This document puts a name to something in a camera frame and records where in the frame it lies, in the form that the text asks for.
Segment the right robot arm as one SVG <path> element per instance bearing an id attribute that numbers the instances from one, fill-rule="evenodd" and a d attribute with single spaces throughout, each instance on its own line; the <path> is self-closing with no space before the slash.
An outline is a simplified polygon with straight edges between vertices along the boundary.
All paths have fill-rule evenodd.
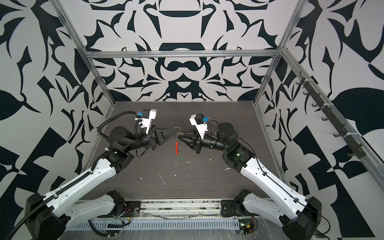
<path id="1" fill-rule="evenodd" d="M 214 134 L 208 135 L 208 125 L 178 133 L 178 139 L 199 153 L 202 148 L 223 153 L 225 163 L 256 184 L 270 200 L 242 190 L 235 202 L 248 214 L 258 215 L 282 228 L 290 240 L 310 240 L 321 223 L 322 204 L 315 197 L 306 198 L 275 176 L 230 123 L 220 123 Z"/>

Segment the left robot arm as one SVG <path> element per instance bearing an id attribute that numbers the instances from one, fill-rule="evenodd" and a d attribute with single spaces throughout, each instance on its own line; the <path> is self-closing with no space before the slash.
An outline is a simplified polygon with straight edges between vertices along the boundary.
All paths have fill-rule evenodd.
<path id="1" fill-rule="evenodd" d="M 126 201 L 117 191 L 81 204 L 78 200 L 124 170 L 135 158 L 131 150 L 155 150 L 176 132 L 176 129 L 152 126 L 147 135 L 137 137 L 123 126 L 115 127 L 107 137 L 110 149 L 100 155 L 89 169 L 44 196 L 33 194 L 27 199 L 26 226 L 32 238 L 57 240 L 79 223 L 99 216 L 122 215 Z"/>

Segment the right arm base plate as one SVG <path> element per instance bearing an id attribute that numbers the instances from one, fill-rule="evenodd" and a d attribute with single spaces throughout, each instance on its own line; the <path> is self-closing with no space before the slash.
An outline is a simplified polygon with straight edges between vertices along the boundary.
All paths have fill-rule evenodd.
<path id="1" fill-rule="evenodd" d="M 221 200 L 221 216 L 224 218 L 229 217 L 242 217 L 248 216 L 249 212 L 245 209 L 242 203 L 235 200 Z"/>

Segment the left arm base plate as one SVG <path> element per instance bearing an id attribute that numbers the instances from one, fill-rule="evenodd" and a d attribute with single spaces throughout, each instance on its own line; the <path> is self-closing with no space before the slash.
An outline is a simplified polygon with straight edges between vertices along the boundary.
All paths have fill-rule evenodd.
<path id="1" fill-rule="evenodd" d="M 126 201 L 123 208 L 118 210 L 118 216 L 121 218 L 137 217 L 141 212 L 141 201 Z"/>

